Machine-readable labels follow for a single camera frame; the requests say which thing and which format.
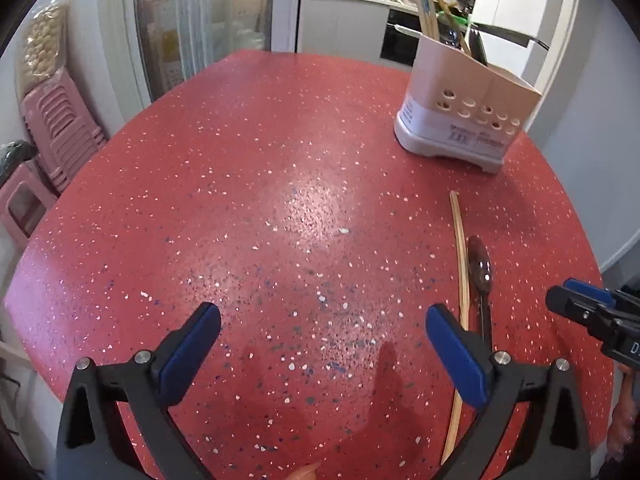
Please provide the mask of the right hand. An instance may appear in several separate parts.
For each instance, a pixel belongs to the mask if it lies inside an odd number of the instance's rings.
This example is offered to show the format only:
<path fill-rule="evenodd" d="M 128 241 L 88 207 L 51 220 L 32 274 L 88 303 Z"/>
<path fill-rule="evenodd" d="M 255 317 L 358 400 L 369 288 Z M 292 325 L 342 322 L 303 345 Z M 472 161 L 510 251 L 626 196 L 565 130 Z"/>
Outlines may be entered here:
<path fill-rule="evenodd" d="M 639 413 L 639 407 L 632 396 L 634 372 L 623 365 L 620 366 L 620 371 L 623 374 L 620 396 L 612 411 L 612 422 L 608 427 L 608 438 L 606 439 L 608 458 L 616 460 L 616 462 L 623 459 L 625 448 L 631 445 L 634 440 L 634 422 Z"/>

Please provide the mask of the left hand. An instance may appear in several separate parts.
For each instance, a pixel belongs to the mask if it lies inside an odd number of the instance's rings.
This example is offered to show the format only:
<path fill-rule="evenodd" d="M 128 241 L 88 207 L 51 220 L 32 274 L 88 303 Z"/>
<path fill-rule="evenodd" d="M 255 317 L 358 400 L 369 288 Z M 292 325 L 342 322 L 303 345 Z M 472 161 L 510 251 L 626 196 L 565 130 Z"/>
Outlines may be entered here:
<path fill-rule="evenodd" d="M 285 480 L 317 480 L 317 471 L 320 466 L 321 462 L 305 465 L 291 472 Z"/>

